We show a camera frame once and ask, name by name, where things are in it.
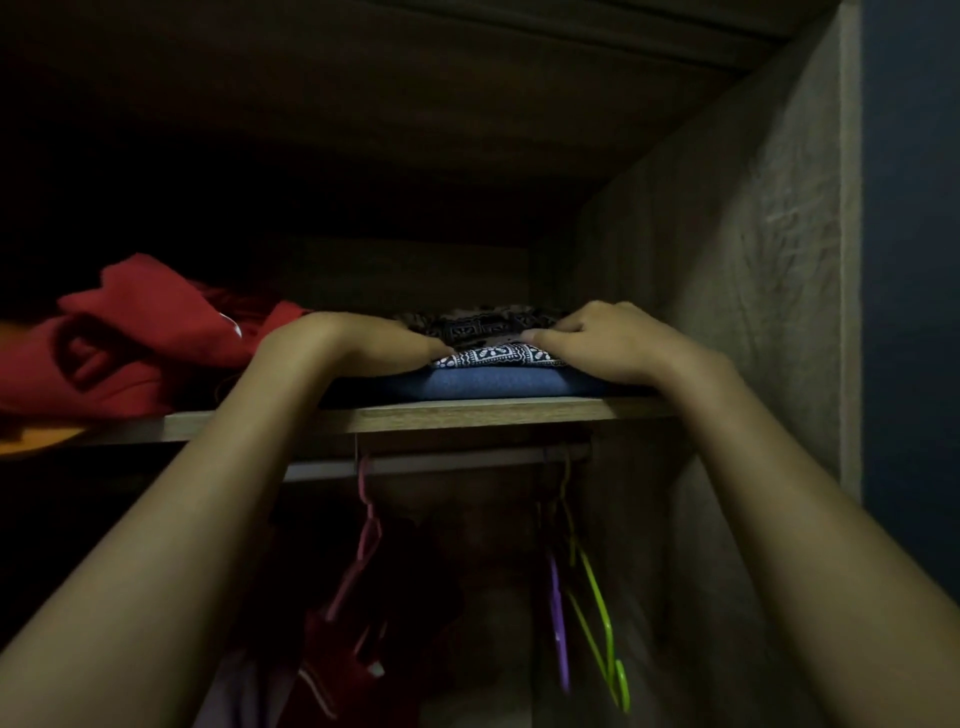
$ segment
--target blue folded fabric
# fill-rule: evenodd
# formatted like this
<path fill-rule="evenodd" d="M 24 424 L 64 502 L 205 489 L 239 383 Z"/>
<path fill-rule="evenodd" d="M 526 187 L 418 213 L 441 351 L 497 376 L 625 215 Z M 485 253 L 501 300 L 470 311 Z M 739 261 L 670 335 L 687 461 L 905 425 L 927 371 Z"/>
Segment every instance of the blue folded fabric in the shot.
<path fill-rule="evenodd" d="M 346 409 L 415 401 L 524 397 L 635 397 L 652 391 L 649 387 L 610 384 L 572 367 L 420 369 L 405 375 L 337 379 L 324 395 L 321 407 Z"/>

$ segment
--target dark blue wall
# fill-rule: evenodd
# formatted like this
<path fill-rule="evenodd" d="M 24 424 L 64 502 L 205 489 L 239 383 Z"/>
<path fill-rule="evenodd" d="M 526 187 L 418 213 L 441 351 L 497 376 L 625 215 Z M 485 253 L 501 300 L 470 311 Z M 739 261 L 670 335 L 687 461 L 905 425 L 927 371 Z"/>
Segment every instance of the dark blue wall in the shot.
<path fill-rule="evenodd" d="M 960 600 L 960 1 L 863 21 L 865 502 Z"/>

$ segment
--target person's left hand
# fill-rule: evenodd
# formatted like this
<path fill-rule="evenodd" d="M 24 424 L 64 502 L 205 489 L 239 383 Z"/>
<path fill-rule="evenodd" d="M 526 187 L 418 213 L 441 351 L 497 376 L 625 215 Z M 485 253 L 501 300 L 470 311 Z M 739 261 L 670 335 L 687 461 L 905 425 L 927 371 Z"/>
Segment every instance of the person's left hand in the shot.
<path fill-rule="evenodd" d="M 440 339 L 414 333 L 399 321 L 327 311 L 277 329 L 260 349 L 329 363 L 335 376 L 402 374 L 453 354 Z"/>

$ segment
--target wooden shelf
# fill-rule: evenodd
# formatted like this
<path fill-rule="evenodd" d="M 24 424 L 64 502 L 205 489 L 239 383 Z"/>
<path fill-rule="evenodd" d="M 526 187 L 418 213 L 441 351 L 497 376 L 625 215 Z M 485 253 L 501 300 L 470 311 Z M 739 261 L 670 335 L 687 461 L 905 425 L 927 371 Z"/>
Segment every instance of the wooden shelf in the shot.
<path fill-rule="evenodd" d="M 320 410 L 308 426 L 310 434 L 388 432 L 404 429 L 445 429 L 493 425 L 645 420 L 673 417 L 660 397 L 549 397 L 522 400 L 457 400 L 391 404 L 361 409 Z M 191 440 L 213 415 L 178 412 L 167 417 L 136 420 L 82 436 L 76 445 L 135 445 Z"/>

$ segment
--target closet rod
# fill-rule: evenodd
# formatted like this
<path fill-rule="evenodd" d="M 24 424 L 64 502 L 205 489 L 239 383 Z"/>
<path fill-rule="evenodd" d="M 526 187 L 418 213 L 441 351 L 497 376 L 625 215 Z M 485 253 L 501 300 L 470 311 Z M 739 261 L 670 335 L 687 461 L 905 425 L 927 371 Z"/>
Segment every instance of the closet rod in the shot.
<path fill-rule="evenodd" d="M 568 449 L 572 461 L 586 460 L 590 455 L 589 443 L 575 443 L 566 448 L 563 445 L 550 445 L 545 448 L 500 448 L 464 452 L 429 452 L 418 455 L 383 455 L 371 458 L 367 472 L 370 475 L 441 473 L 476 468 L 504 468 L 511 465 L 562 463 Z M 356 464 L 353 460 L 306 460 L 291 463 L 286 475 L 283 476 L 283 482 L 334 480 L 342 477 L 356 477 L 356 475 Z"/>

